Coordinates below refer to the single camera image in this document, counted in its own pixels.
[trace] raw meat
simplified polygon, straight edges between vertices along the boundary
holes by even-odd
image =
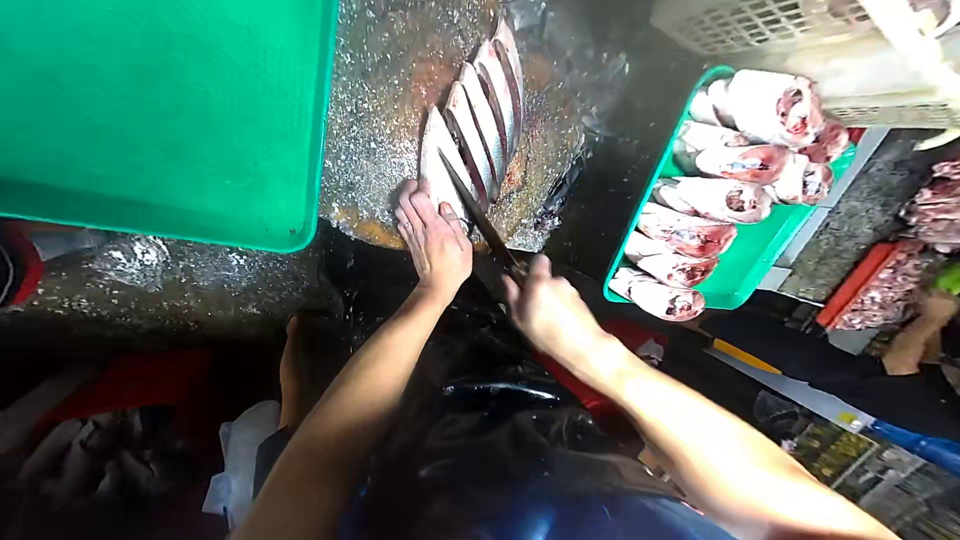
[[[689,321],[707,307],[699,291],[665,285],[635,268],[617,270],[610,289],[665,321]]]
[[[768,186],[775,202],[785,205],[817,205],[833,187],[833,171],[822,163],[811,163],[807,156],[795,154],[780,178]]]
[[[758,223],[770,215],[773,198],[758,184],[723,178],[675,179],[675,184],[655,188],[661,204],[688,215],[699,215],[724,223]],[[680,200],[675,208],[671,202]]]
[[[941,161],[933,165],[933,176],[960,180],[960,161]]]
[[[920,253],[922,242],[902,242],[898,253],[863,289],[836,324],[838,330],[864,330],[901,322],[913,291],[924,281],[933,258]]]
[[[813,139],[813,144],[801,148],[798,152],[814,163],[830,163],[839,158],[849,144],[850,134],[843,123],[836,118],[828,118],[824,129]]]
[[[935,219],[913,228],[913,234],[928,244],[960,242],[960,220]]]
[[[910,225],[930,223],[939,219],[960,220],[960,202],[910,205],[902,213]]]
[[[647,203],[638,224],[640,231],[662,240],[674,251],[693,258],[713,258],[725,252],[736,238],[736,226]]]
[[[792,152],[782,146],[760,144],[731,148],[711,146],[695,154],[678,154],[677,162],[687,174],[733,178],[754,184],[772,184]]]
[[[913,198],[914,204],[960,203],[960,181],[948,178],[935,179],[927,187],[921,187]]]
[[[732,119],[744,134],[799,148],[812,144],[824,127],[820,96],[809,79],[784,73],[741,69],[726,92],[711,85],[708,99],[721,121]]]
[[[709,277],[716,258],[697,259],[674,253],[664,242],[632,232],[623,254],[640,270],[675,287],[692,287]]]

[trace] knife blade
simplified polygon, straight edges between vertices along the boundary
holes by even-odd
[[[527,271],[525,267],[516,260],[514,254],[510,253],[510,250],[507,249],[507,244],[500,238],[500,234],[493,228],[493,224],[487,219],[487,215],[480,209],[480,205],[473,199],[473,196],[470,195],[467,185],[465,184],[465,182],[469,182],[469,179],[460,178],[460,175],[457,174],[453,165],[450,164],[450,161],[439,148],[437,149],[437,153],[440,155],[441,161],[444,162],[446,172],[450,175],[453,186],[457,189],[457,194],[460,195],[460,199],[464,202],[464,209],[467,211],[470,219],[473,220],[473,223],[476,224],[477,229],[480,230],[480,234],[487,240],[487,245],[490,246],[493,258],[504,267],[507,275],[513,278],[518,286],[522,287],[527,282]]]

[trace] fish skin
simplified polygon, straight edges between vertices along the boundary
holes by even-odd
[[[480,138],[494,174],[494,182],[487,188],[487,198],[494,202],[500,196],[500,184],[503,183],[507,174],[507,163],[503,159],[503,148],[500,146],[500,134],[497,131],[490,102],[487,101],[487,96],[480,86],[480,78],[469,62],[464,63],[464,68],[460,72],[460,83],[463,84],[464,91],[467,93],[470,110],[473,111],[473,120],[476,121],[477,130],[480,132]]]
[[[453,185],[454,182],[458,181],[450,178],[449,173],[446,172],[446,166],[440,158],[440,152],[444,153],[444,156],[450,161],[461,178],[470,177],[467,166],[460,158],[457,144],[447,130],[444,117],[436,105],[431,105],[430,113],[426,118],[426,127],[423,128],[423,139],[420,143],[420,186],[425,186],[426,192],[430,194],[430,200],[433,201],[434,208],[439,208],[440,203],[449,203],[457,217],[467,219],[464,203],[460,200],[457,188]],[[467,189],[474,199],[478,197],[473,183],[470,183]]]
[[[507,76],[511,102],[514,107],[516,129],[509,153],[512,156],[519,147],[520,137],[523,135],[523,66],[520,64],[520,53],[516,48],[514,31],[511,30],[510,25],[507,24],[507,19],[502,15],[497,21],[496,31],[493,33],[493,46],[500,58],[503,72]]]
[[[719,256],[736,238],[732,223],[686,215],[653,202],[644,205],[636,227],[677,253],[700,259]]]
[[[457,134],[464,148],[470,179],[480,195],[477,202],[481,209],[486,210],[490,205],[490,193],[499,190],[499,183],[493,175],[490,157],[473,120],[467,91],[460,81],[454,81],[450,88],[450,97],[446,99],[444,112],[447,125]]]
[[[644,311],[665,321],[689,321],[704,312],[707,302],[698,290],[672,287],[635,268],[620,268],[608,285]]]
[[[513,98],[510,95],[510,85],[507,83],[507,76],[503,73],[500,58],[497,57],[496,49],[489,39],[486,39],[477,50],[473,67],[477,70],[480,80],[487,85],[489,91],[487,98],[490,100],[493,117],[497,120],[497,130],[500,133],[500,147],[503,149],[505,161],[509,162],[512,142],[508,141],[514,140],[516,129],[514,108],[511,104]]]
[[[725,178],[677,178],[676,195],[697,215],[725,223],[758,223],[770,215],[773,199],[763,186]],[[743,209],[730,207],[731,197]]]
[[[665,242],[636,231],[630,233],[623,255],[640,270],[673,287],[693,287],[713,273],[717,258],[691,258],[670,249]]]

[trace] plastic basket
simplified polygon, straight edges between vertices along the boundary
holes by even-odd
[[[958,17],[954,5],[931,34]],[[857,0],[657,0],[651,23],[703,55],[795,50],[878,34]]]

